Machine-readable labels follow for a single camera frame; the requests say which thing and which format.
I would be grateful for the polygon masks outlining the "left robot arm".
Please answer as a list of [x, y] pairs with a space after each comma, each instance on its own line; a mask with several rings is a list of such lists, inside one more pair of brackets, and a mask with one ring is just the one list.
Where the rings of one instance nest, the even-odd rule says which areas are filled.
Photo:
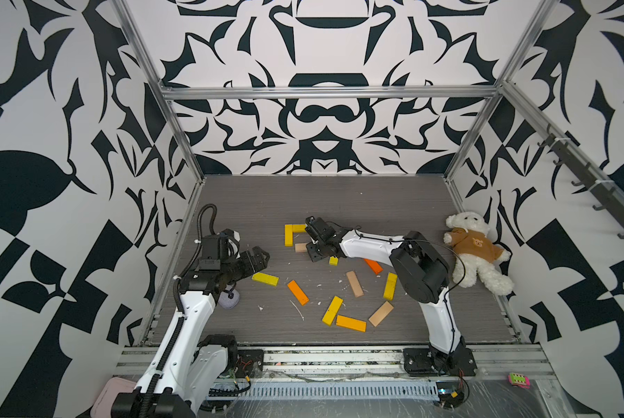
[[232, 229], [197, 230], [191, 261], [174, 279], [174, 318], [149, 367], [129, 393], [119, 393], [113, 417], [195, 417], [207, 411], [216, 379], [238, 362], [231, 335], [202, 335], [223, 294], [268, 267], [260, 247], [242, 250]]

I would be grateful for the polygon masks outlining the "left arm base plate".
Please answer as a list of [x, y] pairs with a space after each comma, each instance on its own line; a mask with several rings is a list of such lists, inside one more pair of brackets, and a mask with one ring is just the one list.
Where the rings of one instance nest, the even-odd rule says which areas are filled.
[[247, 376], [252, 378], [260, 378], [263, 371], [264, 351], [262, 349], [239, 349], [234, 376], [238, 379], [244, 379]]

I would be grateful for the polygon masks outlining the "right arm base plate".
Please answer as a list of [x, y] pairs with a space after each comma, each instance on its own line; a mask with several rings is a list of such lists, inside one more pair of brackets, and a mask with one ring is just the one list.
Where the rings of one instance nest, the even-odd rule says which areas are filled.
[[451, 354], [435, 348], [404, 348], [403, 367], [409, 376], [475, 376], [477, 363], [469, 348], [460, 345]]

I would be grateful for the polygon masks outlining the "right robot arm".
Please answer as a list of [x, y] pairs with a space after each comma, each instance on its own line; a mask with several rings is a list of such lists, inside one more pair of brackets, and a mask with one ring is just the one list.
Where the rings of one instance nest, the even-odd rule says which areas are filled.
[[449, 265], [437, 246], [416, 231], [402, 236], [364, 233], [310, 216], [305, 220], [312, 242], [311, 261], [331, 256], [376, 261], [391, 266], [403, 289], [418, 302], [429, 331], [427, 348], [405, 348], [409, 376], [474, 376], [477, 363], [456, 325], [449, 293]]

